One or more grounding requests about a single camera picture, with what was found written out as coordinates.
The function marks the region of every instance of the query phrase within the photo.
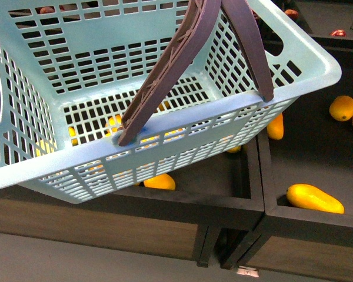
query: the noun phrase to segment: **basket handle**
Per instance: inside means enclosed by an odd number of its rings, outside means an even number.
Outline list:
[[[228,15],[259,93],[265,101],[273,99],[274,87],[262,39],[247,2],[191,0],[181,26],[122,117],[124,131],[118,139],[120,146],[131,142],[142,129],[204,46],[214,28],[220,7]]]

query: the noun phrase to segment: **wooden panel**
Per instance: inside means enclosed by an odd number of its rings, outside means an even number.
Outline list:
[[[192,259],[197,225],[0,199],[0,233]]]
[[[348,247],[271,237],[247,265],[353,282],[353,248]]]

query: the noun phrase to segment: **display bin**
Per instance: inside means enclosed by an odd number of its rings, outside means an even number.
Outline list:
[[[284,43],[267,54],[273,100],[255,90],[220,12],[163,110],[118,146],[121,130],[105,137],[120,126],[109,119],[125,112],[188,1],[0,1],[0,189],[91,200],[243,145],[297,97],[337,82],[337,62],[271,1],[248,2]]]
[[[69,204],[0,190],[0,233],[193,260],[207,267],[221,228],[252,230],[264,213],[257,144],[170,173],[176,191],[130,186]]]
[[[353,69],[353,1],[293,0],[288,8],[299,12],[296,23],[323,46],[342,68]],[[344,30],[346,36],[330,35],[337,29]]]
[[[353,128],[329,115],[339,95],[353,97],[353,69],[319,99],[301,97],[284,112],[285,136],[258,135],[265,215],[222,260],[333,281],[353,282]],[[345,214],[292,207],[287,188],[308,183],[337,198]]]

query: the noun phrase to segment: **black metal frame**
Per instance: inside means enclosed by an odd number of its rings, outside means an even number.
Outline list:
[[[0,198],[197,224],[192,259],[198,266],[207,267],[221,228],[252,230],[264,213],[256,140],[253,139],[243,146],[240,153],[227,156],[231,161],[241,164],[241,171],[237,171],[241,175],[238,179],[243,187],[248,187],[243,198],[204,193],[209,179],[191,179],[191,184],[197,187],[198,193],[132,186],[77,205],[34,193],[20,186],[0,190]],[[220,165],[214,163],[214,160],[204,161],[212,162],[213,171],[215,166]]]
[[[319,23],[307,22],[304,15],[301,13],[298,7],[298,2],[295,0],[285,1],[285,0],[272,0],[280,9],[284,6],[285,9],[294,9],[299,12],[299,18],[297,24],[311,36],[317,43],[323,46],[338,62],[343,68],[353,69],[353,39],[343,38],[339,36],[321,36],[314,34],[310,26],[314,26]],[[315,3],[333,3],[333,4],[353,4],[353,0],[314,0],[306,2]],[[282,43],[278,36],[275,36],[267,26],[263,23],[260,25],[260,30],[264,40],[265,49],[268,51],[279,52],[282,50]]]
[[[231,247],[222,268],[244,266],[272,236],[353,248],[353,215],[323,213],[277,205],[268,135],[258,136],[265,214],[259,224]]]

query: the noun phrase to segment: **basket grid holes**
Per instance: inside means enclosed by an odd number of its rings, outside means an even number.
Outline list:
[[[185,134],[186,132],[188,132],[188,135],[193,135],[198,132],[208,130],[211,127],[222,126],[222,125],[224,125],[228,122],[231,122],[233,120],[243,119],[249,113],[253,114],[253,112],[255,111],[256,108],[257,108],[256,106],[247,107],[245,109],[236,110],[231,113],[227,113],[226,115],[219,116],[216,119],[201,121],[199,123],[196,123],[196,124],[189,126],[188,128],[180,128],[177,130],[173,130],[173,131],[165,134],[163,143],[167,143],[167,142],[171,142],[174,140],[178,140],[179,138],[183,138],[186,136],[186,134]],[[255,115],[254,117],[252,117],[252,120],[255,120],[255,121],[259,120],[258,116],[262,116],[264,114],[263,111],[265,111],[265,109],[257,109],[256,112],[258,112],[258,114]],[[143,143],[144,146],[137,148],[136,152],[138,152],[140,150],[148,149],[149,147],[158,146],[159,145],[159,142],[157,142],[158,139],[159,139],[159,136],[153,136],[153,137],[149,137],[149,138],[142,140],[141,143]]]
[[[146,5],[134,0],[103,1],[102,6],[100,5],[98,1],[89,1],[61,5],[62,8],[53,6],[54,13],[43,15],[40,14],[40,8],[9,11],[57,94],[66,93],[66,89],[70,92],[146,75],[150,73],[171,40],[163,38],[73,54],[68,48],[67,39],[64,38],[63,28],[68,28],[68,22],[80,21],[80,13],[84,13],[84,20],[91,20],[100,18],[102,9],[105,16],[139,12],[140,5],[143,12],[156,11],[149,8],[155,5]],[[175,6],[173,2],[157,3],[158,9],[176,10],[176,29],[184,17],[187,5],[188,1],[178,1]],[[40,31],[28,32],[29,28],[38,28]]]
[[[4,119],[9,114],[12,125],[11,130],[0,136],[0,162],[11,165],[53,152],[57,146],[48,104],[1,44],[0,63],[5,67],[6,81],[2,95],[7,95],[11,107],[2,114]]]
[[[120,125],[109,125],[109,118],[122,116],[136,94],[136,90],[119,93],[92,101],[70,105],[64,108],[68,126],[73,127],[79,144],[100,139],[113,128]],[[180,79],[169,92],[166,99],[157,109],[157,114],[182,109],[209,101],[209,96],[203,90],[196,77]]]
[[[258,109],[258,110],[256,110],[256,106],[253,106],[253,107],[248,107],[246,109],[242,109],[239,111],[239,113],[241,112],[243,113],[245,111],[258,112],[258,115],[260,115],[260,113],[264,111],[270,111],[272,109],[275,110],[274,106],[270,106],[266,109]],[[78,185],[78,182],[76,181],[71,182],[70,175],[68,175],[68,172],[64,172],[64,176],[62,176],[66,178],[68,185],[65,185],[65,184],[58,185],[58,189],[66,190],[66,193],[69,193],[69,194],[79,195],[77,197],[79,199],[85,199],[86,197],[89,197],[90,199],[90,197],[92,197],[90,194],[94,194],[97,196],[99,194],[109,193],[111,191],[115,191],[116,189],[128,186],[130,184],[141,182],[153,175],[161,174],[169,170],[174,170],[179,167],[186,166],[193,162],[202,160],[207,156],[224,152],[225,150],[230,149],[231,147],[238,146],[245,143],[245,141],[248,139],[249,134],[251,134],[251,131],[249,131],[248,129],[247,130],[242,129],[239,133],[235,135],[229,135],[227,137],[221,138],[220,140],[210,142],[208,144],[202,145],[200,147],[197,147],[191,150],[187,150],[178,155],[166,157],[158,162],[148,163],[148,164],[139,166],[136,169],[130,169],[124,172],[119,172],[117,174],[112,175],[114,185],[110,184],[111,182],[107,177],[106,173],[104,173],[104,167],[102,166],[101,161],[97,160],[95,162],[87,163],[75,168],[77,171],[80,171],[80,173],[81,172],[86,173],[86,171],[91,172],[90,174],[87,174],[86,176],[87,179],[83,179],[83,181],[86,182],[87,180],[90,179],[87,185],[94,187],[92,191],[86,192],[82,186]],[[106,160],[114,160],[116,157],[119,157],[119,156],[118,155],[110,156],[110,157],[107,157]],[[53,174],[51,177],[45,177],[43,179],[49,180],[51,178],[51,180],[48,181],[49,184],[55,184],[55,181],[57,181],[57,177],[60,177],[58,173]]]
[[[204,68],[224,96],[255,89],[235,35],[222,12]],[[288,61],[283,68],[280,64],[270,64],[270,71],[275,87],[294,82],[302,73],[293,61]]]

